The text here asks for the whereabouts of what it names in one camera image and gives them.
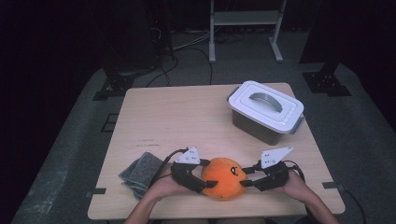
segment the black curtain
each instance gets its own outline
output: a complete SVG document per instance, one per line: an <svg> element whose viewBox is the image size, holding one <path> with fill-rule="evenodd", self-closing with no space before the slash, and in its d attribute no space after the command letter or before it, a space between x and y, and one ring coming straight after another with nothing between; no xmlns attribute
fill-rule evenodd
<svg viewBox="0 0 396 224"><path fill-rule="evenodd" d="M131 64L155 57L134 1L0 1L0 223L14 217L109 46Z"/></svg>
<svg viewBox="0 0 396 224"><path fill-rule="evenodd" d="M360 78L396 130L396 4L393 1L322 0L300 63L338 60Z"/></svg>

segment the forearm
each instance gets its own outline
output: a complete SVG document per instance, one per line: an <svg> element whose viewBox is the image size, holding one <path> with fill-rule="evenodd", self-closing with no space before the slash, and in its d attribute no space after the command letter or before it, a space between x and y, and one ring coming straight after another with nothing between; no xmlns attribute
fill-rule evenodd
<svg viewBox="0 0 396 224"><path fill-rule="evenodd" d="M160 198L150 197L146 194L140 202L136 205L132 213L125 220L124 224L146 224L149 221L149 215L154 205L160 200Z"/></svg>
<svg viewBox="0 0 396 224"><path fill-rule="evenodd" d="M322 224L339 224L340 222L332 214L326 204L319 198L318 195L313 195L304 204L311 212L312 216Z"/></svg>

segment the floor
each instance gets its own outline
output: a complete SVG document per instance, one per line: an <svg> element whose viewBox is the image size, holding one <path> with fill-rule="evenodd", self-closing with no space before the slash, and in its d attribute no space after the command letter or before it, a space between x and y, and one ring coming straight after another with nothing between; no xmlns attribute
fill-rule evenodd
<svg viewBox="0 0 396 224"><path fill-rule="evenodd" d="M359 201L367 223L392 223L396 219L396 135L360 84L353 71L340 64L336 77L351 96L331 97L312 93L302 73L315 72L322 64L299 64L308 32L282 32L278 45L283 63L275 61L268 43L271 32L225 35L216 46L216 63L209 63L207 39L175 52L177 60L163 57L162 69L138 77L133 88L287 82L303 102L306 122L335 182ZM203 34L172 34L182 46ZM111 132L103 132L110 114L120 112L122 97L94 101L106 81L102 69L78 97L35 183L13 223L106 223L90 220L91 202ZM362 223L362 212L344 190L342 223ZM278 224L299 217L272 217ZM122 220L109 220L121 223Z"/></svg>

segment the folded towel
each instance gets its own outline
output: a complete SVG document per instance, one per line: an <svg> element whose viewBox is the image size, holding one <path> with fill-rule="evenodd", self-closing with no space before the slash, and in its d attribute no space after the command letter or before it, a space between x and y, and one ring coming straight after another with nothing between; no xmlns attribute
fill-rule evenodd
<svg viewBox="0 0 396 224"><path fill-rule="evenodd" d="M149 152L132 162L132 164L119 174L124 181L123 184L128 186L137 200L149 190L151 179L155 176L163 161Z"/></svg>

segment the white shelf frame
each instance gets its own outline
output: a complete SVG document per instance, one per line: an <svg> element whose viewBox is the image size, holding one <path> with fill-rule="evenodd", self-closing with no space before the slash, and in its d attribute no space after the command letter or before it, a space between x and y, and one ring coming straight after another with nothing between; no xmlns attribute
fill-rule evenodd
<svg viewBox="0 0 396 224"><path fill-rule="evenodd" d="M269 37L271 48L274 52L276 61L283 62L282 54L277 46L277 38L280 31L280 25L283 20L287 0L282 0L279 10L268 11L224 11L215 12L215 0L210 1L210 39L209 39L209 61L216 62L215 48L215 26L218 25L263 25L274 24L274 34Z"/></svg>

